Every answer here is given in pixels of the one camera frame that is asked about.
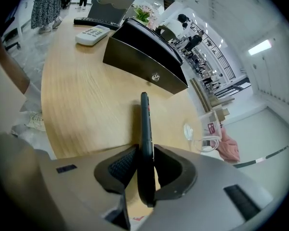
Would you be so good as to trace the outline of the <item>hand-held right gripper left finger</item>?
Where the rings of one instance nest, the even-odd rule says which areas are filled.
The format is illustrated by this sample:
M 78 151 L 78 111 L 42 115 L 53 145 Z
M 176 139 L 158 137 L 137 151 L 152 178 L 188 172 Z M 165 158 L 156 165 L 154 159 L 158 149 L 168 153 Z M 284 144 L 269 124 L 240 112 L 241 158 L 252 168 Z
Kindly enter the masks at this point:
M 37 150 L 48 193 L 65 231 L 129 231 L 125 189 L 137 169 L 139 146 L 51 160 Z

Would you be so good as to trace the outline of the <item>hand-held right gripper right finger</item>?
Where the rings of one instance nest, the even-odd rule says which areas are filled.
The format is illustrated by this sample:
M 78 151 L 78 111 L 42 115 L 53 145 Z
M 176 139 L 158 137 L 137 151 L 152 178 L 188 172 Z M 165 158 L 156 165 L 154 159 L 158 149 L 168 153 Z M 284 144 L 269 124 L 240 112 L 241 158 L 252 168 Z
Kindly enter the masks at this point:
M 222 160 L 169 146 L 154 146 L 160 189 L 146 231 L 251 230 L 271 194 Z

